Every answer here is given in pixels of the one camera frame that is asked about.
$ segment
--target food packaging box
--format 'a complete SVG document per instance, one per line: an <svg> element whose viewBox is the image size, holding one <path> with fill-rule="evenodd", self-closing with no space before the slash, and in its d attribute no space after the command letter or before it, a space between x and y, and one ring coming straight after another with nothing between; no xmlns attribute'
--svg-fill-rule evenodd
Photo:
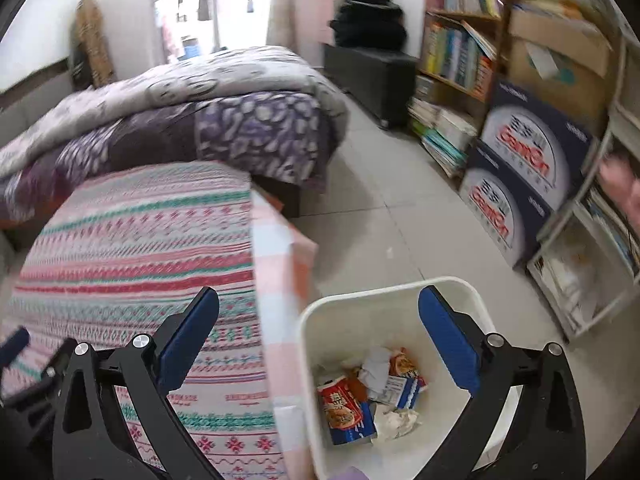
<svg viewBox="0 0 640 480"><path fill-rule="evenodd" d="M482 142L469 156L460 198L512 267L533 255L536 235L552 213L522 177Z"/></svg>
<svg viewBox="0 0 640 480"><path fill-rule="evenodd" d="M582 183L593 136L530 92L498 80L482 141L553 210Z"/></svg>
<svg viewBox="0 0 640 480"><path fill-rule="evenodd" d="M588 22L569 20L515 7L509 34L509 81L553 104L592 133L602 129L607 108L607 83L612 49ZM527 43L550 51L552 69L539 72Z"/></svg>

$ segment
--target crumpled paper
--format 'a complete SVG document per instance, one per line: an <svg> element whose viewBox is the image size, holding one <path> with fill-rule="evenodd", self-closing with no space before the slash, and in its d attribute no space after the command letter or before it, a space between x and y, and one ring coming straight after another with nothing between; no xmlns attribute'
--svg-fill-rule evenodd
<svg viewBox="0 0 640 480"><path fill-rule="evenodd" d="M391 350L382 346L374 346L364 359L358 378L369 390L369 399L375 399L384 391L386 380L389 377L391 355Z"/></svg>
<svg viewBox="0 0 640 480"><path fill-rule="evenodd" d="M415 410L394 410L391 406L379 404L373 416L373 424L378 436L372 438L374 444L380 444L410 433L418 423Z"/></svg>

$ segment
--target black bag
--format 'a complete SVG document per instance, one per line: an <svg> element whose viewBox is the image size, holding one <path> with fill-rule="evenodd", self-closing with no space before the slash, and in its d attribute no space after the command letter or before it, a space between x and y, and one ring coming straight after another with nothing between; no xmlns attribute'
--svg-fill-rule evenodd
<svg viewBox="0 0 640 480"><path fill-rule="evenodd" d="M406 41L402 17L391 0L344 0L330 26L337 46L401 50Z"/></svg>

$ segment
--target white shelf unit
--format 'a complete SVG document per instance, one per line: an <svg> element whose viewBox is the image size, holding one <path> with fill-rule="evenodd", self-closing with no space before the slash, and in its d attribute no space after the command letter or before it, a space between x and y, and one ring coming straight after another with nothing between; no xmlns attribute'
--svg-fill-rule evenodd
<svg viewBox="0 0 640 480"><path fill-rule="evenodd" d="M593 220L582 204L582 200L594 183L600 162L606 156L614 139L619 141L634 158L640 160L639 81L640 43L635 37L625 34L623 29L618 84L609 108L609 124L605 135L594 156L593 163L585 175L584 183L580 186L575 197L560 211L555 222L541 232L543 239L541 239L540 249L527 264L527 270L546 297L569 341L580 337L603 320L610 319L640 296L640 272L636 275L633 274L615 242ZM542 279L539 265L540 260L544 259L564 231L568 228L575 228L576 222L584 229L584 232L592 240L593 246L599 251L599 256L602 258L602 270L610 272L610 276L613 277L612 279L600 280L600 282L606 282L609 288L612 285L615 286L614 290L608 290L606 294L603 294L606 301L598 306L593 319L582 326L574 326L566 314L566 309L558 304L555 295Z"/></svg>

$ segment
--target white box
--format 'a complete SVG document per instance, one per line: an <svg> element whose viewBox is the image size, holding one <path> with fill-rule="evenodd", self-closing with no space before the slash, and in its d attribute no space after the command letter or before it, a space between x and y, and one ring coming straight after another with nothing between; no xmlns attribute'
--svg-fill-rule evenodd
<svg viewBox="0 0 640 480"><path fill-rule="evenodd" d="M456 386L418 315L418 295L427 285L435 285L454 310L469 314L485 333L495 331L478 292L452 277L330 296L304 311L298 326L298 349L306 428L319 480L328 480L350 466L360 469L369 480L414 480L464 409L469 394ZM367 442L334 446L318 403L312 369L318 364L364 358L373 345L404 346L429 382L429 389L415 405L421 425L384 446ZM502 445L518 395L516 388L510 390L488 450L497 451Z"/></svg>

